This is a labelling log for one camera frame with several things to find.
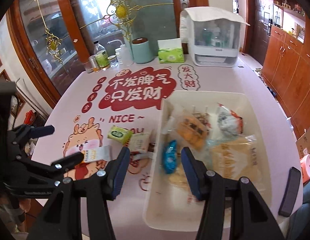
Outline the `teal canister with brown lid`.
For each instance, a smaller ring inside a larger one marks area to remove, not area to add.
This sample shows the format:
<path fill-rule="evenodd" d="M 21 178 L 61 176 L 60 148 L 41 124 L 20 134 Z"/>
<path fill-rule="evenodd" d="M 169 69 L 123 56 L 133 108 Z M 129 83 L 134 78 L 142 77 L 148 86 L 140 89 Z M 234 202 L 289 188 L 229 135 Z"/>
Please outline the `teal canister with brown lid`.
<path fill-rule="evenodd" d="M 145 37 L 139 37 L 132 41 L 132 54 L 135 63 L 149 63 L 154 59 L 150 49 L 149 40 Z"/>

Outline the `black smartphone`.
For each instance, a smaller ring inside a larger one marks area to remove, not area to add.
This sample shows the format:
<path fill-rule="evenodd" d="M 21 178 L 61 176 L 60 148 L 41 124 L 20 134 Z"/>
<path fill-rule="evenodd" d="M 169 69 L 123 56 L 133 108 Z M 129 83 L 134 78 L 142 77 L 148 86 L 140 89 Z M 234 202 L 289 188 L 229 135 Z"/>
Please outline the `black smartphone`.
<path fill-rule="evenodd" d="M 289 217 L 292 214 L 299 191 L 300 179 L 301 172 L 297 168 L 291 167 L 289 170 L 284 196 L 278 210 L 278 214 L 280 216 Z"/>

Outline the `drinking glass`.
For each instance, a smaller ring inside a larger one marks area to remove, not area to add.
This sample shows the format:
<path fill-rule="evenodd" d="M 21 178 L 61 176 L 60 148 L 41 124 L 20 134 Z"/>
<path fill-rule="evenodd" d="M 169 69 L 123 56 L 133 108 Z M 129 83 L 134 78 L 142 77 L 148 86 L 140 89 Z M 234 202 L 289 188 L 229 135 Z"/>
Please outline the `drinking glass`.
<path fill-rule="evenodd" d="M 85 69 L 85 71 L 86 71 L 88 74 L 94 72 L 93 67 L 92 67 L 92 65 L 91 65 L 90 62 L 86 62 L 86 63 L 84 64 L 84 69 Z"/>

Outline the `white red noodle snack bag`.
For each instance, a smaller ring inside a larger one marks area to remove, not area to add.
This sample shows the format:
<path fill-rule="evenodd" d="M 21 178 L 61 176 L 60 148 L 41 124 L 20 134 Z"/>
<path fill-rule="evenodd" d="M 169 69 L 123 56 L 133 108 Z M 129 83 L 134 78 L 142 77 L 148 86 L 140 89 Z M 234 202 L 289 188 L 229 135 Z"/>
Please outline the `white red noodle snack bag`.
<path fill-rule="evenodd" d="M 243 118 L 220 103 L 217 109 L 217 125 L 225 137 L 243 134 Z"/>

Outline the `white plastic storage bin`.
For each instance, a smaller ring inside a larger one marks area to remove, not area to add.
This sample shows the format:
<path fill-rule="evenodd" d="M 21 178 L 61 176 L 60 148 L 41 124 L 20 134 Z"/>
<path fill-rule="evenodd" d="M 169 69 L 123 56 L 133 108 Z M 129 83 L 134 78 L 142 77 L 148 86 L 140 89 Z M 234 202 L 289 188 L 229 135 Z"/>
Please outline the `white plastic storage bin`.
<path fill-rule="evenodd" d="M 225 138 L 217 125 L 219 103 L 243 118 L 244 137 L 249 135 L 256 137 L 258 168 L 262 174 L 262 180 L 252 182 L 266 204 L 271 206 L 272 192 L 267 152 L 254 109 L 246 95 L 230 92 L 175 91 L 168 99 L 162 101 L 156 149 L 151 167 L 151 184 L 144 206 L 144 220 L 150 228 L 181 232 L 198 230 L 204 202 L 199 202 L 192 196 L 191 191 L 171 185 L 168 181 L 170 174 L 166 174 L 162 167 L 162 153 L 171 140 L 176 140 L 178 151 L 187 146 L 186 142 L 173 134 L 173 129 L 166 129 L 166 125 L 172 123 L 171 115 L 175 108 L 183 108 L 189 113 L 208 113 L 212 127 L 206 143 L 200 151 L 192 150 L 192 153 L 195 159 L 204 163 L 206 168 L 213 169 L 209 148 L 214 142 Z"/>

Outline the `green snack packet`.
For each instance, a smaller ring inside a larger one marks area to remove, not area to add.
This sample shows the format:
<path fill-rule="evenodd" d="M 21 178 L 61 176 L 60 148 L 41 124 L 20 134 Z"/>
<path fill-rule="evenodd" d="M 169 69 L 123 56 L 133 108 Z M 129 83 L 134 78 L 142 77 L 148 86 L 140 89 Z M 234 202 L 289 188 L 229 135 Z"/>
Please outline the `green snack packet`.
<path fill-rule="evenodd" d="M 122 145 L 125 145 L 132 135 L 133 132 L 130 131 L 129 129 L 121 128 L 118 126 L 112 126 L 107 134 L 107 138 L 117 141 Z"/>

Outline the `blue snack packet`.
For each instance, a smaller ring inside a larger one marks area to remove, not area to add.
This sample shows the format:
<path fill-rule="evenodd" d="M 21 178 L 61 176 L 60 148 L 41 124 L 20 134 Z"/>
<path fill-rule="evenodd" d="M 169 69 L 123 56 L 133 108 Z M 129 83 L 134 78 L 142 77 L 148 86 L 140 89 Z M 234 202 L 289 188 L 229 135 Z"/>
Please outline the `blue snack packet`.
<path fill-rule="evenodd" d="M 176 140 L 171 140 L 162 153 L 162 167 L 166 174 L 173 174 L 177 165 Z"/>

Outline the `red container on floor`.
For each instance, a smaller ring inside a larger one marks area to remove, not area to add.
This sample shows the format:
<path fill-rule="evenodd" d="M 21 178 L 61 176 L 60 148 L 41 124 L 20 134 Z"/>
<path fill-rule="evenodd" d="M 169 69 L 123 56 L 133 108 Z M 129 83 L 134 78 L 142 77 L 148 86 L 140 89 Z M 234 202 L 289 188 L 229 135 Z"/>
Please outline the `red container on floor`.
<path fill-rule="evenodd" d="M 33 112 L 32 110 L 29 110 L 25 114 L 25 119 L 23 121 L 23 124 L 25 125 L 32 125 L 36 119 L 37 112 Z"/>

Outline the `pink plastic stool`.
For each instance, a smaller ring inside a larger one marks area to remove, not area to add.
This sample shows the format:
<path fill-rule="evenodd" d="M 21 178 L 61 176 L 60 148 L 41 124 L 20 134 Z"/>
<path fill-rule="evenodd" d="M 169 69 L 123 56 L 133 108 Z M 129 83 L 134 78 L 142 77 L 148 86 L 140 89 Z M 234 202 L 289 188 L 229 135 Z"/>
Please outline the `pink plastic stool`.
<path fill-rule="evenodd" d="M 306 183 L 310 180 L 310 154 L 305 155 L 300 159 L 301 171 L 302 171 L 302 180 L 303 183 Z"/>

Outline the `puffed rice snack bag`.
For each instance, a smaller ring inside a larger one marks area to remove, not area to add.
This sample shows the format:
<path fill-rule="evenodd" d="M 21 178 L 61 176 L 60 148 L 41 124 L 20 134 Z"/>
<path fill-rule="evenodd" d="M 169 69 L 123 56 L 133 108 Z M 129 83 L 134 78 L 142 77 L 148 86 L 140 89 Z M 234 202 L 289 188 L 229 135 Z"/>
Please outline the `puffed rice snack bag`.
<path fill-rule="evenodd" d="M 186 174 L 184 168 L 181 164 L 179 164 L 175 172 L 168 176 L 168 181 L 171 185 L 176 186 L 180 189 L 190 191 L 190 187 L 186 178 Z"/>

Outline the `clear bag of small cakes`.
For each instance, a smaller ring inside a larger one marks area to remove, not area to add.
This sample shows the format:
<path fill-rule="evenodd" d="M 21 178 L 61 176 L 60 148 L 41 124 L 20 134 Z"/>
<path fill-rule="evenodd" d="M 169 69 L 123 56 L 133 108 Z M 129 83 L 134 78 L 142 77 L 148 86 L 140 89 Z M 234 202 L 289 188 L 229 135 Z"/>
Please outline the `clear bag of small cakes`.
<path fill-rule="evenodd" d="M 183 114 L 175 124 L 176 132 L 194 149 L 201 150 L 208 136 L 208 130 L 194 115 Z"/>

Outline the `mixed nuts clear bag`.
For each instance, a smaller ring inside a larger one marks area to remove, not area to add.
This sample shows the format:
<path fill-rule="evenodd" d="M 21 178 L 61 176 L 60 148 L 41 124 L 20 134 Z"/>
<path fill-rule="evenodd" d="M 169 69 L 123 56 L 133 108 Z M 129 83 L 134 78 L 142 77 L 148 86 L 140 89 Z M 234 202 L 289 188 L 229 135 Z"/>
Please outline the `mixed nuts clear bag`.
<path fill-rule="evenodd" d="M 206 128 L 211 128 L 210 115 L 208 113 L 193 114 Z"/>

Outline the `orange oats bar pack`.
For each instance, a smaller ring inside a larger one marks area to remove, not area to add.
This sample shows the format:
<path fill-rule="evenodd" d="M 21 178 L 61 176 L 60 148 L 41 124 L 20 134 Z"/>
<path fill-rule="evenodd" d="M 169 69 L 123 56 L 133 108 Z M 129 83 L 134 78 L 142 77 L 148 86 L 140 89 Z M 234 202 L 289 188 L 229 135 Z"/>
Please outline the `orange oats bar pack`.
<path fill-rule="evenodd" d="M 84 156 L 81 164 L 89 164 L 98 161 L 111 161 L 112 159 L 112 147 L 110 145 L 83 150 L 81 153 Z"/>

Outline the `cream barcode snack packet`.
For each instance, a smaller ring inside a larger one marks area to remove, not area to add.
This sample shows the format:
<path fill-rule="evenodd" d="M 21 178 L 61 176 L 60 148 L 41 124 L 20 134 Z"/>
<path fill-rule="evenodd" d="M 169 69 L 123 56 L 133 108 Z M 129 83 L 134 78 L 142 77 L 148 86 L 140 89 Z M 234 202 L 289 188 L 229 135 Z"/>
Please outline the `cream barcode snack packet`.
<path fill-rule="evenodd" d="M 135 133 L 130 138 L 128 148 L 131 152 L 147 153 L 150 137 L 150 132 Z"/>

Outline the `clear bottle green label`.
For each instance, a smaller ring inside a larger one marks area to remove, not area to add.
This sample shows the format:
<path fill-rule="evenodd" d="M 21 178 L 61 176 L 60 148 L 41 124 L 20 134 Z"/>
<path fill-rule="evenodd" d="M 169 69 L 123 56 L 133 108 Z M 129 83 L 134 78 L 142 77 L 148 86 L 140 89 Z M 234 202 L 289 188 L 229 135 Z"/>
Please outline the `clear bottle green label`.
<path fill-rule="evenodd" d="M 106 70 L 110 67 L 107 51 L 99 41 L 94 41 L 94 54 L 96 62 L 102 70 Z"/>

